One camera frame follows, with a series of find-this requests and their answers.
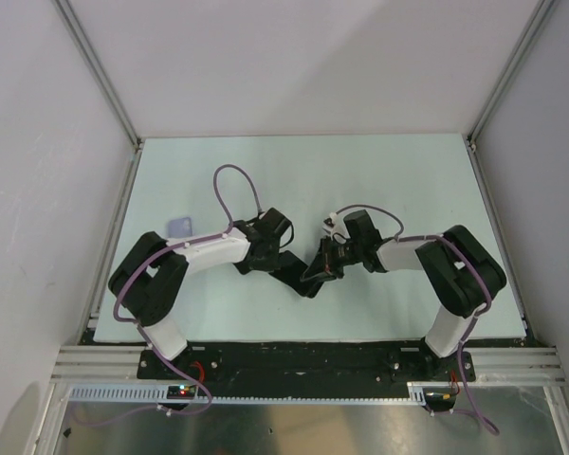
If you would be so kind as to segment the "black smartphone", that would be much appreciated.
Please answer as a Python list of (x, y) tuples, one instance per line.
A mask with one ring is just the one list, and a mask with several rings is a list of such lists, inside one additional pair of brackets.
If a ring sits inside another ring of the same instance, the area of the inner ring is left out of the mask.
[(307, 264), (291, 251), (276, 252), (265, 257), (247, 255), (235, 263), (234, 267), (241, 275), (251, 271), (266, 272), (269, 276), (293, 289), (304, 298), (313, 299), (322, 288), (322, 282), (317, 280), (303, 281), (303, 273)]

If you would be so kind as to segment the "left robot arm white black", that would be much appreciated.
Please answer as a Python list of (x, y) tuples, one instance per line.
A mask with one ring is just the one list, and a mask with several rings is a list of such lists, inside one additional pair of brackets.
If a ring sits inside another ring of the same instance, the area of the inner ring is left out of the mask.
[(243, 272), (273, 272), (279, 268), (281, 238), (290, 229), (291, 221), (271, 208), (205, 237), (164, 239), (146, 232), (108, 281), (117, 298), (114, 311), (126, 308), (159, 353), (160, 370), (171, 378), (182, 377), (190, 370), (192, 357), (172, 311), (184, 278), (222, 264), (234, 264)]

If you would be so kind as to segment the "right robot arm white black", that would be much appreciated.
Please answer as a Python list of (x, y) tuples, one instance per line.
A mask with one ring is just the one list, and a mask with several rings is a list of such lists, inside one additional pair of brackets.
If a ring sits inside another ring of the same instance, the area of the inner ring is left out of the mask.
[(429, 349), (419, 359), (420, 371), (432, 380), (453, 368), (452, 354), (463, 346), (499, 291), (506, 286), (502, 267), (461, 225), (441, 234), (384, 238), (365, 209), (324, 221), (320, 240), (302, 282), (318, 284), (344, 277), (344, 269), (362, 264), (370, 273), (423, 272), (440, 301), (431, 329), (423, 338)]

